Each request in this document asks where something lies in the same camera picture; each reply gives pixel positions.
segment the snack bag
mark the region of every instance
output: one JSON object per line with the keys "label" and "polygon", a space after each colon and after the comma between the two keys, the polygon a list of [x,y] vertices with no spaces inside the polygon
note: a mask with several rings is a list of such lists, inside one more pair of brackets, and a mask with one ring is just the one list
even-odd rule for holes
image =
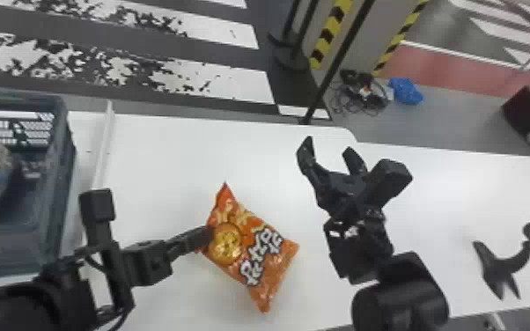
{"label": "snack bag", "polygon": [[214,229],[214,239],[203,254],[245,284],[259,310],[268,312],[298,244],[246,210],[226,183],[216,195],[207,225]]}

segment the cable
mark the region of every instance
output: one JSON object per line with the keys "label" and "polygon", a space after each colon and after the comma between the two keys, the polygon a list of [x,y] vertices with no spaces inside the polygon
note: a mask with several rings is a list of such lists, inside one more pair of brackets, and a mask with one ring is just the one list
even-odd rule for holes
{"label": "cable", "polygon": [[129,313],[123,313],[121,317],[119,318],[119,320],[115,324],[113,324],[113,326],[109,328],[107,331],[117,331],[117,329],[123,326],[123,323],[125,323],[125,320],[128,318],[128,316],[129,316]]}
{"label": "cable", "polygon": [[105,274],[105,276],[111,277],[114,281],[119,282],[119,279],[113,272],[102,266],[100,263],[96,262],[91,256],[86,256],[85,261],[91,266],[91,268],[94,268],[97,271]]}
{"label": "cable", "polygon": [[[382,85],[378,82],[373,81],[375,85],[384,94],[387,99],[386,91]],[[364,113],[368,116],[378,116],[387,105],[386,99],[382,99],[380,96],[371,94],[370,97],[364,99],[358,92],[353,91],[354,87],[346,85],[341,81],[335,81],[329,89],[334,92],[333,97],[329,102],[329,106],[335,114],[344,114],[345,111],[351,114]]]}
{"label": "cable", "polygon": [[[91,256],[86,256],[85,261],[86,263],[88,263],[88,265],[91,266],[91,268],[94,268],[100,273],[105,274],[106,276],[110,277],[116,282],[120,282],[117,276],[113,272],[111,272],[110,270],[102,266],[100,263],[96,262]],[[117,329],[123,326],[123,323],[125,323],[125,320],[129,316],[129,312],[123,312],[118,316],[119,316],[119,320],[117,320],[117,322],[115,322],[115,324],[113,324],[113,326],[110,327],[107,331],[117,331]]]}

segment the white table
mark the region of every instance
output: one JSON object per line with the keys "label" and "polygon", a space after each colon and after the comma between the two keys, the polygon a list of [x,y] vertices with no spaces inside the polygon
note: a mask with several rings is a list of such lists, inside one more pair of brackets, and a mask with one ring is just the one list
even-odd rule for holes
{"label": "white table", "polygon": [[530,222],[530,157],[372,143],[356,150],[370,166],[391,158],[413,175],[385,207],[386,229],[398,251],[422,257],[452,316],[530,307],[530,262],[514,274],[522,299],[506,288],[501,301],[482,280],[471,245],[483,241],[502,258],[520,250]]}
{"label": "white table", "polygon": [[[204,224],[224,181],[251,211],[300,244],[267,314],[257,312],[244,286],[191,255],[175,262],[172,277],[135,290],[137,309],[126,330],[316,330],[350,323],[357,288],[338,279],[328,260],[321,229],[328,216],[296,163],[308,135],[332,170],[347,170],[341,152],[348,145],[369,166],[381,158],[407,165],[414,181],[386,206],[388,233],[398,250],[416,250],[425,260],[452,317],[530,306],[530,263],[516,275],[524,299],[508,294],[499,301],[471,246],[481,239],[496,254],[517,253],[521,226],[530,221],[530,158],[355,143],[343,129],[260,123],[118,115],[114,132],[104,183],[114,192],[114,236],[124,246]],[[96,294],[107,302],[104,291]]]}

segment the black robotic gripper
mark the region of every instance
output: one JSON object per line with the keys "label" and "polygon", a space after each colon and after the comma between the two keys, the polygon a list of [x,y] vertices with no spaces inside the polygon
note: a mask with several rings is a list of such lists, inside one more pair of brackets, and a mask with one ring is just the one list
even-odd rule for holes
{"label": "black robotic gripper", "polygon": [[382,208],[413,180],[407,167],[388,159],[370,171],[351,148],[343,152],[349,174],[330,172],[314,156],[311,136],[297,151],[298,166],[330,215],[323,225],[330,258],[340,278],[357,284],[373,279],[353,298],[356,330],[433,330],[444,325],[444,293],[414,252],[394,255]]}

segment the yellow and black striped pole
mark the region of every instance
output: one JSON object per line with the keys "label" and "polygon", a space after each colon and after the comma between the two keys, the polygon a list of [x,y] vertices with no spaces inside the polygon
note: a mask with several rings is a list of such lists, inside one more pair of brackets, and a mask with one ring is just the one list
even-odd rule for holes
{"label": "yellow and black striped pole", "polygon": [[327,55],[328,50],[331,49],[331,43],[341,30],[341,24],[345,19],[345,16],[347,16],[347,13],[350,11],[352,4],[353,0],[335,1],[335,6],[328,15],[327,23],[322,28],[319,40],[316,42],[314,51],[310,55],[311,68],[320,68],[322,60]]}
{"label": "yellow and black striped pole", "polygon": [[372,71],[372,76],[378,77],[380,75],[380,72],[382,72],[388,60],[393,57],[394,51],[399,47],[401,41],[405,39],[405,35],[411,29],[411,26],[415,24],[419,18],[419,14],[421,14],[421,11],[425,8],[425,5],[429,1],[430,0],[419,0],[413,12],[407,16],[407,19],[405,19],[405,23],[402,25],[401,30],[399,30],[399,32],[390,41],[386,52],[384,52],[382,57],[380,57],[378,60],[378,64],[376,64],[376,67]]}

